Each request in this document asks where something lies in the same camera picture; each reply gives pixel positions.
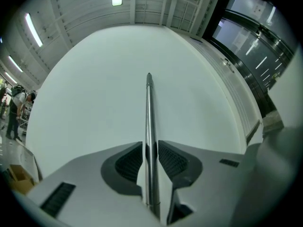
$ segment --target white curved wall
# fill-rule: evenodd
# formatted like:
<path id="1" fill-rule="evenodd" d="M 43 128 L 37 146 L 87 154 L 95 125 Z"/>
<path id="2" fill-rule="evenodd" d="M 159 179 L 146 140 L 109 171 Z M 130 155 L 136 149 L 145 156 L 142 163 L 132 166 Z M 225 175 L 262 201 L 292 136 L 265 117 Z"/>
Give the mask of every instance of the white curved wall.
<path id="1" fill-rule="evenodd" d="M 146 74 L 157 139 L 241 153 L 231 107 L 202 55 L 164 27 L 103 29 L 51 71 L 33 106 L 27 147 L 44 177 L 69 160 L 145 139 Z"/>

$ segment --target metal pole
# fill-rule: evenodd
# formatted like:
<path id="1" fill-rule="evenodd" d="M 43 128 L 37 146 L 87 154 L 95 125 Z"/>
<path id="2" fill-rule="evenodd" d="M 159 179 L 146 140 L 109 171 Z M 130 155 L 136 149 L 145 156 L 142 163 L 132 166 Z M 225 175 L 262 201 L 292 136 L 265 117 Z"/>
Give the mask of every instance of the metal pole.
<path id="1" fill-rule="evenodd" d="M 152 75 L 146 79 L 146 124 L 145 124 L 145 184 L 147 207 L 160 218 L 160 198 L 158 183 L 158 151 L 155 133 L 155 115 L 153 108 L 153 81 Z"/>

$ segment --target vent cover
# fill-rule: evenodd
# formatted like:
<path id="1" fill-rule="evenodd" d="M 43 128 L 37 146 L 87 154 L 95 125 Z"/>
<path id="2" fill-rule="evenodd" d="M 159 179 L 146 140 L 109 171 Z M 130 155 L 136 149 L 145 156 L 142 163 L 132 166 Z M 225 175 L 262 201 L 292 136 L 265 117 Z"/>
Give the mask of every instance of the vent cover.
<path id="1" fill-rule="evenodd" d="M 238 167 L 238 165 L 239 165 L 239 162 L 231 161 L 231 160 L 227 160 L 227 159 L 221 159 L 220 163 L 226 164 L 226 165 L 229 165 L 229 166 L 233 166 L 233 167 Z"/>
<path id="2" fill-rule="evenodd" d="M 61 183 L 42 204 L 41 209 L 55 218 L 75 187 L 75 185 L 69 183 Z"/>

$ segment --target black vent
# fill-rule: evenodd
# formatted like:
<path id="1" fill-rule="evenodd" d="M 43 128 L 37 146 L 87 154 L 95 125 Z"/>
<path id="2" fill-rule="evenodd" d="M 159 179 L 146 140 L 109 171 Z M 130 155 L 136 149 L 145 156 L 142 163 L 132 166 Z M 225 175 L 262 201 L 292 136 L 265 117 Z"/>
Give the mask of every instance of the black vent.
<path id="1" fill-rule="evenodd" d="M 137 183 L 142 162 L 142 146 L 136 147 L 116 161 L 116 171 L 127 180 Z"/>
<path id="2" fill-rule="evenodd" d="M 231 161 L 231 160 L 227 160 L 227 159 L 221 159 L 220 163 L 226 164 L 226 165 L 229 165 L 229 166 L 233 166 L 233 167 L 238 167 L 238 165 L 239 165 L 239 162 Z"/>
<path id="3" fill-rule="evenodd" d="M 50 216 L 56 217 L 75 187 L 72 184 L 61 183 L 44 204 L 42 204 L 41 209 Z"/>
<path id="4" fill-rule="evenodd" d="M 159 161 L 170 180 L 172 180 L 176 175 L 185 171 L 188 165 L 188 160 L 185 157 L 160 143 Z"/>

